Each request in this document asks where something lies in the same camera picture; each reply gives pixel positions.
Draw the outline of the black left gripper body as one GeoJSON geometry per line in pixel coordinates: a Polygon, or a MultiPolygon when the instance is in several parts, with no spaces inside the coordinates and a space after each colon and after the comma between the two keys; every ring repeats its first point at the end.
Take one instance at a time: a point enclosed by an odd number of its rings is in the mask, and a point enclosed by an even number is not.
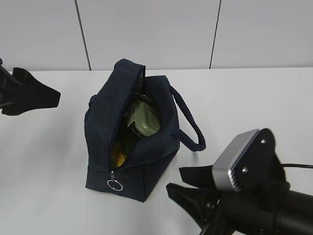
{"type": "Polygon", "coordinates": [[[22,105],[24,102],[22,90],[24,79],[14,76],[3,67],[3,60],[0,59],[0,108],[10,105],[22,105]]]}

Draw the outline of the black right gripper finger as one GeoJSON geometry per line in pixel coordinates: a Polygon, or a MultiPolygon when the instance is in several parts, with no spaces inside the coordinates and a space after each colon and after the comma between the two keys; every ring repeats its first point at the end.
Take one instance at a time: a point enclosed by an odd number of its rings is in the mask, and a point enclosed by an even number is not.
{"type": "Polygon", "coordinates": [[[198,167],[179,168],[181,179],[184,183],[199,188],[215,189],[215,183],[212,175],[213,165],[198,167]]]}
{"type": "Polygon", "coordinates": [[[219,235],[218,200],[212,188],[187,188],[174,183],[166,186],[168,197],[184,209],[201,228],[202,235],[219,235]]]}

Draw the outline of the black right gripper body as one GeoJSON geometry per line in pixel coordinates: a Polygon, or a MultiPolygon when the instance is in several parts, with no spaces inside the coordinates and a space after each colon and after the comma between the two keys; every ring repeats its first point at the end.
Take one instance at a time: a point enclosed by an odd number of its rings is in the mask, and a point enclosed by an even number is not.
{"type": "Polygon", "coordinates": [[[287,192],[287,188],[261,188],[219,193],[216,211],[220,235],[287,235],[288,221],[280,210],[287,192]]]}

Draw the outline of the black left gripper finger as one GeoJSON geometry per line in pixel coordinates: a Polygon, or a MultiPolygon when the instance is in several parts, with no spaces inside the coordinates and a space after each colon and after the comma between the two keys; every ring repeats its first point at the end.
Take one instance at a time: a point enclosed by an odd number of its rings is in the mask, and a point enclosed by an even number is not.
{"type": "Polygon", "coordinates": [[[2,102],[1,113],[7,116],[18,116],[25,112],[35,109],[37,103],[13,103],[13,102],[2,102]]]}
{"type": "Polygon", "coordinates": [[[38,81],[30,72],[22,68],[13,68],[13,77],[21,84],[14,104],[26,108],[56,108],[61,93],[38,81]]]}

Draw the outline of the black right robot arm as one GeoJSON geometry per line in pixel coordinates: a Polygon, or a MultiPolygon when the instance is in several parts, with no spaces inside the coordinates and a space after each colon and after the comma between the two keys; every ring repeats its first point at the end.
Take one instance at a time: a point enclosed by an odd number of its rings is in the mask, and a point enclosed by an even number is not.
{"type": "Polygon", "coordinates": [[[202,235],[311,235],[313,197],[285,189],[273,202],[249,192],[219,191],[212,166],[181,167],[183,187],[169,183],[170,199],[184,209],[202,235]]]}

